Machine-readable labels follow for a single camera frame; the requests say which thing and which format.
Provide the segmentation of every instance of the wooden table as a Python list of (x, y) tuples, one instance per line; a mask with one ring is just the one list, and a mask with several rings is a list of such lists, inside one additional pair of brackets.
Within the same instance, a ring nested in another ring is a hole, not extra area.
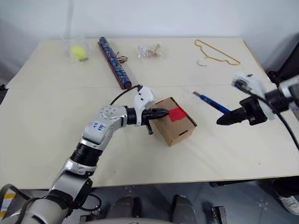
[[(168, 147), (158, 132), (128, 126), (114, 133), (92, 176), (93, 186), (244, 180), (299, 175), (299, 153), (280, 120), (249, 126), (218, 126), (221, 113), (191, 94), (197, 90), (233, 110), (246, 94), (230, 83), (235, 73), (251, 73), (270, 83), (240, 38), (202, 38), (242, 63), (231, 66), (203, 58), (194, 38), (109, 38), (114, 52), (129, 58), (124, 69), (133, 84), (149, 86), (156, 100), (174, 97), (198, 124), (192, 136)], [(121, 89), (97, 40), (87, 40), (90, 59), (71, 63), (62, 41), (38, 45), (7, 85), (0, 105), (0, 185), (50, 187), (75, 149), (85, 125)], [(137, 58), (139, 44), (160, 43), (162, 58)], [(206, 48), (206, 51), (222, 57)], [(132, 91), (117, 103), (132, 106)], [(299, 134), (291, 112), (286, 120)]]

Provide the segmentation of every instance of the red tape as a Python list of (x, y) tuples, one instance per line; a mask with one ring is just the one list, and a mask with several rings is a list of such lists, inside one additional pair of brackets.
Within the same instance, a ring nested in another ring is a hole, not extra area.
[(169, 111), (169, 118), (172, 122), (176, 121), (176, 120), (181, 120), (183, 118), (185, 118), (187, 115), (185, 113), (185, 111), (183, 111), (182, 108), (177, 107), (173, 110)]

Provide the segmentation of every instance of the cardboard box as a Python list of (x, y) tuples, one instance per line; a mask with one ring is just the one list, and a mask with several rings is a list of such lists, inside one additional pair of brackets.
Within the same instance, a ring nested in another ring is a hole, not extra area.
[(173, 146), (190, 136), (197, 126), (172, 97), (156, 103), (152, 108), (164, 108), (170, 112), (166, 117), (153, 120), (153, 124), (164, 136), (169, 146)]

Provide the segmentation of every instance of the tennis ball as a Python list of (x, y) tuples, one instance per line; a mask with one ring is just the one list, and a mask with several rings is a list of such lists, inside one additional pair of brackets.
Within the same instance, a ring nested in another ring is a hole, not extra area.
[(76, 45), (72, 46), (71, 54), (78, 60), (78, 61), (86, 61), (88, 60), (87, 53), (83, 47)]

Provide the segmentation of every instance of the white sneaker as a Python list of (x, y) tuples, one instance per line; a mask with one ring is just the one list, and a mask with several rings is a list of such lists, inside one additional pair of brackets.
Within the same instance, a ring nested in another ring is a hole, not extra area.
[(290, 213), (299, 216), (299, 202), (294, 196), (291, 197), (279, 197), (282, 204), (286, 209), (289, 210)]

